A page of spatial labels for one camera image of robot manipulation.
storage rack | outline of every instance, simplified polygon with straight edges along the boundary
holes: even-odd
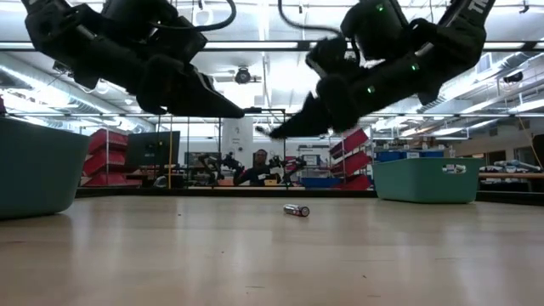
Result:
[[[368,139],[361,128],[356,128],[329,150],[331,161],[335,160],[331,166],[331,175],[343,179],[343,182],[335,185],[334,188],[367,190],[370,187],[370,181],[363,170],[371,162],[365,149]]]
[[[88,156],[83,164],[82,187],[140,186],[126,178],[125,155],[128,136],[101,128],[91,135]]]

fluorescent light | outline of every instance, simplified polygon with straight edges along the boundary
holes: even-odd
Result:
[[[48,123],[45,122],[42,119],[33,118],[33,117],[30,117],[30,116],[26,116],[25,119],[26,119],[27,122],[30,122],[32,124],[36,124],[36,125],[39,125],[39,126],[42,126],[42,127],[48,126]]]
[[[508,110],[508,112],[516,113],[516,112],[522,112],[522,111],[530,111],[542,106],[544,106],[544,99],[523,103],[521,105],[511,108],[510,110]]]
[[[9,113],[10,116],[35,116],[35,117],[54,117],[54,116],[65,116],[65,114],[60,113]]]
[[[400,136],[405,137],[405,136],[410,136],[410,135],[413,135],[413,134],[416,134],[416,133],[425,133],[428,130],[430,130],[431,128],[433,128],[433,127],[411,128],[409,130],[405,130],[404,132],[402,132],[400,134]]]
[[[457,133],[457,132],[461,132],[461,131],[462,131],[462,127],[443,128],[441,130],[433,132],[432,135],[433,136],[444,136],[444,135],[449,135],[449,134],[453,134],[453,133]]]
[[[453,114],[419,114],[414,116],[424,116],[424,117],[453,117]]]
[[[32,42],[0,42],[0,48],[7,49],[34,49]]]
[[[242,48],[242,49],[259,49],[259,48],[296,48],[297,42],[209,42],[206,49],[216,48]]]
[[[508,114],[461,114],[459,116],[463,118],[505,118],[510,115]]]
[[[78,108],[79,105],[47,105],[47,107],[51,107],[51,108]]]
[[[493,119],[493,120],[488,120],[488,121],[485,121],[485,122],[480,122],[480,123],[476,123],[474,124],[473,126],[469,127],[469,128],[481,128],[481,127],[485,127],[486,125],[488,124],[491,124],[493,122],[496,122],[496,119]]]
[[[476,105],[470,106],[467,109],[461,110],[461,113],[462,114],[467,114],[467,113],[474,112],[474,111],[480,111],[480,110],[483,110],[487,106],[492,105],[494,103],[495,102],[492,102],[492,101],[485,101],[485,102],[482,102],[482,103],[478,103]]]
[[[17,2],[0,2],[0,12],[12,12],[12,13],[22,13],[26,12],[26,8],[23,3]]]
[[[485,49],[521,48],[523,46],[523,42],[486,42],[484,44]]]
[[[98,123],[96,122],[90,122],[88,120],[80,120],[80,121],[74,121],[74,122],[70,122],[70,124],[74,127],[95,127],[97,125],[99,125]]]

red shelf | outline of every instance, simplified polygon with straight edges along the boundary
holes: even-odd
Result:
[[[329,153],[331,153],[332,158],[338,159],[363,145],[367,140],[368,136],[366,136],[362,129],[358,128],[346,137],[346,139],[333,146],[329,150]]]
[[[102,187],[102,186],[140,186],[142,181],[136,179],[127,179],[124,174],[105,173],[95,174],[82,187]]]
[[[106,167],[106,162],[109,162],[110,171],[123,171],[125,168],[125,153],[111,151],[109,161],[106,160],[105,149],[99,150],[94,153],[89,159],[83,164],[83,175],[84,176],[94,176],[96,173],[102,171]]]
[[[366,175],[357,174],[347,178],[345,183],[334,185],[333,188],[340,190],[367,190],[370,186],[371,182]]]
[[[346,175],[349,176],[366,166],[370,161],[370,157],[368,157],[365,152],[361,151],[347,157],[345,160],[337,162],[336,165],[331,167],[331,174],[335,178],[341,178]]]
[[[128,146],[128,136],[115,132],[108,132],[100,129],[91,135],[91,144],[88,147],[88,154],[93,155],[98,150],[105,150],[106,140],[109,140],[110,150],[125,151]]]

white wall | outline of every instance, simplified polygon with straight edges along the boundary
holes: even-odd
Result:
[[[517,125],[499,126],[498,135],[490,137],[489,133],[474,135],[471,140],[454,144],[456,156],[467,156],[478,153],[505,150],[507,159],[514,159],[514,151],[517,148],[531,145],[532,136],[544,133],[544,118],[531,119],[530,128],[527,129],[529,137],[524,131],[520,131]]]

security camera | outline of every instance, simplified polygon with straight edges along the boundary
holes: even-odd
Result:
[[[238,84],[247,84],[252,80],[252,75],[249,73],[249,70],[247,67],[240,67],[238,68],[238,72],[236,72],[235,76],[235,82]]]

